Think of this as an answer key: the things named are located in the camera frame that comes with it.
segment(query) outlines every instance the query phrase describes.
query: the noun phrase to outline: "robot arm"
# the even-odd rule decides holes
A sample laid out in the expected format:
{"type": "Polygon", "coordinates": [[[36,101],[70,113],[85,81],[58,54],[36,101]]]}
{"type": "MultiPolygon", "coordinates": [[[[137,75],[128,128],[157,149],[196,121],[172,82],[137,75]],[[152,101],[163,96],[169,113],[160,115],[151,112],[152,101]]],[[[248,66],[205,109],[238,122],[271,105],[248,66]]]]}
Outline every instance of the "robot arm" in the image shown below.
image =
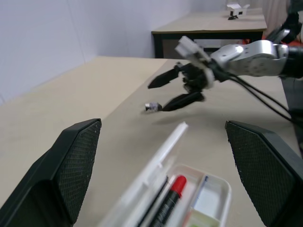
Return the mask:
{"type": "Polygon", "coordinates": [[[208,56],[196,43],[184,36],[176,51],[190,63],[177,63],[172,70],[157,76],[148,88],[162,87],[181,72],[188,94],[173,98],[160,107],[162,111],[174,111],[193,102],[203,101],[202,91],[211,88],[215,80],[234,80],[240,75],[302,77],[303,47],[288,47],[260,40],[248,45],[227,45],[208,56]]]}
{"type": "MultiPolygon", "coordinates": [[[[206,53],[199,56],[203,50],[185,36],[180,39],[176,50],[201,69],[211,64],[211,61],[204,57],[206,53]],[[205,62],[206,66],[201,67],[197,62],[205,62]]],[[[259,40],[247,45],[231,44],[212,53],[210,59],[222,70],[236,76],[282,76],[298,79],[303,77],[303,47],[300,46],[274,44],[268,40],[259,40]]]]}

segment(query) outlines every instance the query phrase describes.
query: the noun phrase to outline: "white plastic tray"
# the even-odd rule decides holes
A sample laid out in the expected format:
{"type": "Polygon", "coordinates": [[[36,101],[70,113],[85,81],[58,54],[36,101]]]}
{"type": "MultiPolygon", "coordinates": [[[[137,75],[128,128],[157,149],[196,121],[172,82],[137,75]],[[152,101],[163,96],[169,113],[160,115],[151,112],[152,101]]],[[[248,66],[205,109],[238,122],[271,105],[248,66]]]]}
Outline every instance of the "white plastic tray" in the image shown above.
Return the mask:
{"type": "Polygon", "coordinates": [[[136,227],[168,177],[168,184],[141,225],[147,226],[178,175],[184,175],[187,184],[165,226],[225,226],[231,203],[230,185],[219,177],[175,164],[178,145],[187,128],[182,123],[172,132],[99,227],[136,227]]]}

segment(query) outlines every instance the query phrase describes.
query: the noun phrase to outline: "desk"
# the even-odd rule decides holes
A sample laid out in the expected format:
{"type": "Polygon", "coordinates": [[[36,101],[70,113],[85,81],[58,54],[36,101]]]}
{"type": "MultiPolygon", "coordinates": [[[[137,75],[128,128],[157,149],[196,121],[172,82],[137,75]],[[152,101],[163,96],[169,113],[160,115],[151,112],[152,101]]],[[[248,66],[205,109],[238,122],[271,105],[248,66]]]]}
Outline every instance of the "desk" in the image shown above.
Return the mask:
{"type": "Polygon", "coordinates": [[[167,25],[153,30],[156,58],[163,58],[165,39],[249,39],[250,42],[262,39],[267,25],[262,9],[249,9],[247,15],[236,20],[228,20],[229,12],[192,13],[167,25]]]}
{"type": "MultiPolygon", "coordinates": [[[[228,227],[263,226],[241,184],[224,124],[237,120],[275,131],[298,152],[292,125],[229,81],[216,82],[205,91],[204,103],[170,113],[142,114],[146,102],[163,104],[184,92],[181,78],[159,89],[146,88],[153,74],[175,62],[99,57],[0,106],[0,204],[64,128],[99,117],[102,129],[93,174],[75,224],[97,227],[159,146],[185,121],[189,129],[178,162],[230,183],[228,227]]],[[[280,79],[245,79],[286,103],[280,79]]]]}

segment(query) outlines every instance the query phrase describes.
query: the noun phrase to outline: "red marker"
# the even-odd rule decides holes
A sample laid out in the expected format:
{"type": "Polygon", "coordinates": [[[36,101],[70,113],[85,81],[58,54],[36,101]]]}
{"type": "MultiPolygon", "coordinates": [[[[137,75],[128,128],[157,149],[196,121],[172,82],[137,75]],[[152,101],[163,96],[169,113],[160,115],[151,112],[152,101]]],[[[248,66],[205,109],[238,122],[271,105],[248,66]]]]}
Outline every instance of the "red marker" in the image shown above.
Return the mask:
{"type": "Polygon", "coordinates": [[[149,227],[163,227],[165,223],[168,221],[170,214],[174,210],[174,207],[181,198],[181,193],[185,187],[186,178],[182,175],[178,176],[167,192],[160,208],[158,209],[157,213],[153,217],[149,227]]]}

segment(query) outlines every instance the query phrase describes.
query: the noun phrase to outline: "clear plastic lid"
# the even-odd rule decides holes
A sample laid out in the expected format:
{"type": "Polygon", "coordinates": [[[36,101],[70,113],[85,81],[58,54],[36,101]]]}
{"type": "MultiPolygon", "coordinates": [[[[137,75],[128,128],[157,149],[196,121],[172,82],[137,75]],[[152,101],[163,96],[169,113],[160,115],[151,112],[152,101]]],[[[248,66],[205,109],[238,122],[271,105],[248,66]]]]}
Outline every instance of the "clear plastic lid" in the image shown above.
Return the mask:
{"type": "Polygon", "coordinates": [[[99,227],[136,226],[166,180],[167,171],[175,163],[187,128],[185,122],[177,126],[99,227]]]}

